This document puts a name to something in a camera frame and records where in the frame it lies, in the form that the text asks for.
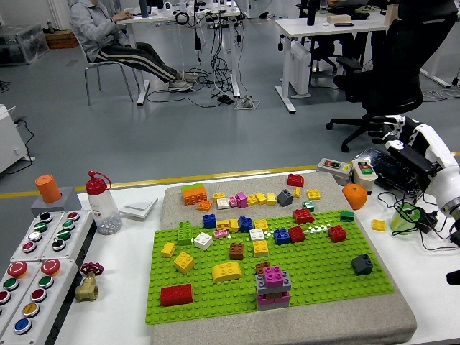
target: red button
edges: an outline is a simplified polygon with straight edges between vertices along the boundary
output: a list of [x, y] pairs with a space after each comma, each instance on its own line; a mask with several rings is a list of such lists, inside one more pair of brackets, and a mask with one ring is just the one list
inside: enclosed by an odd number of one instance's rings
[[7, 272], [12, 277], [21, 277], [25, 272], [27, 272], [27, 263], [25, 261], [13, 262], [9, 265]]
[[60, 262], [58, 259], [47, 260], [42, 265], [42, 272], [46, 275], [55, 275], [60, 269]]

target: black office chair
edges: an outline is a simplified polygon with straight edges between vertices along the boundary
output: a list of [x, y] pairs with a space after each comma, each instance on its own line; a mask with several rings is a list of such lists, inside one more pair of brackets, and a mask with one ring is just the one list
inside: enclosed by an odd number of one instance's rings
[[349, 102], [362, 102], [367, 114], [361, 119], [332, 119], [333, 124], [359, 126], [341, 145], [348, 152], [348, 143], [359, 135], [379, 131], [385, 115], [399, 115], [418, 108], [423, 102], [419, 73], [430, 56], [439, 48], [456, 21], [454, 0], [401, 0], [399, 18], [390, 26], [382, 49], [384, 55], [378, 68], [359, 72], [362, 67], [341, 58], [346, 75], [334, 77], [334, 83], [345, 91]]

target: yellow curved lego brick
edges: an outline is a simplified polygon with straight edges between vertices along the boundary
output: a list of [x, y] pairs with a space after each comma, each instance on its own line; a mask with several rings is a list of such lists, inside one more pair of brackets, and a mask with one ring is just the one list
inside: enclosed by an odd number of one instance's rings
[[217, 264], [213, 267], [214, 284], [241, 277], [243, 277], [243, 274], [238, 262], [227, 262], [225, 264]]

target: person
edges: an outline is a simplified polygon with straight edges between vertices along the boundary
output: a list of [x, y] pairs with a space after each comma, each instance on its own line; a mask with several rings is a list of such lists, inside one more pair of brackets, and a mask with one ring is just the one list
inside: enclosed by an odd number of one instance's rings
[[120, 20], [133, 18], [131, 12], [121, 11], [110, 17], [98, 0], [77, 0], [70, 7], [70, 17], [73, 32], [89, 62], [117, 61], [152, 73], [169, 83], [169, 92], [189, 90], [198, 81], [197, 75], [166, 65], [151, 45], [136, 42], [136, 47], [131, 47], [128, 37], [116, 25]]

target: brown lego brick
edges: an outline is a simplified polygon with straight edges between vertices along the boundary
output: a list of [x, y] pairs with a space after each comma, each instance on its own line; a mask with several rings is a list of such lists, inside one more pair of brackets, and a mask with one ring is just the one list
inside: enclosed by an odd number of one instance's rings
[[230, 244], [230, 259], [243, 260], [244, 259], [244, 244], [232, 243]]

